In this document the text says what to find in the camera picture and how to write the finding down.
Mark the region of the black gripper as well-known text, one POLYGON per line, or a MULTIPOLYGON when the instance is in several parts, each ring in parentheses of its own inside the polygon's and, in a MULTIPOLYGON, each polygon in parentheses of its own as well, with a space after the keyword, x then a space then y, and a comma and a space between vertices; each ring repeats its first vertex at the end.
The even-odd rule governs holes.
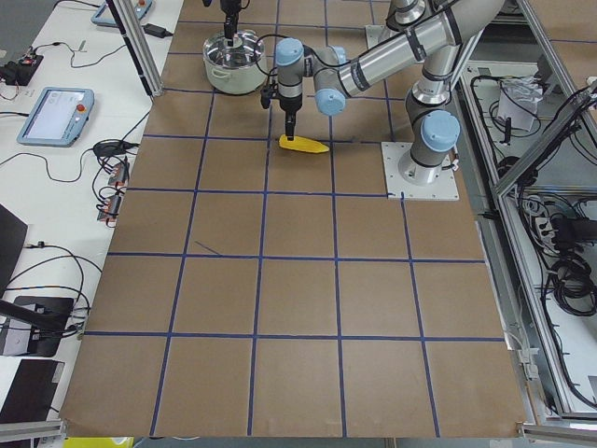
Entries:
POLYGON ((301 86, 279 86, 278 98, 280 107, 285 112, 285 136, 288 141, 295 138, 296 114, 302 108, 301 86))
POLYGON ((238 19, 239 19, 239 11, 238 10, 226 10, 225 11, 225 21, 224 21, 224 32, 225 33, 236 33, 238 29, 238 19))

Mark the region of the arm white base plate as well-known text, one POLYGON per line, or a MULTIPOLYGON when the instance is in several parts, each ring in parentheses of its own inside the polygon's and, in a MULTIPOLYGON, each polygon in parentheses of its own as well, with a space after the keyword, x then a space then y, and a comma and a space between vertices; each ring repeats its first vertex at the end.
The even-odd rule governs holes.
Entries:
POLYGON ((381 148, 388 199, 442 202, 460 199, 448 155, 439 166, 426 168, 411 158, 410 142, 382 142, 381 148))

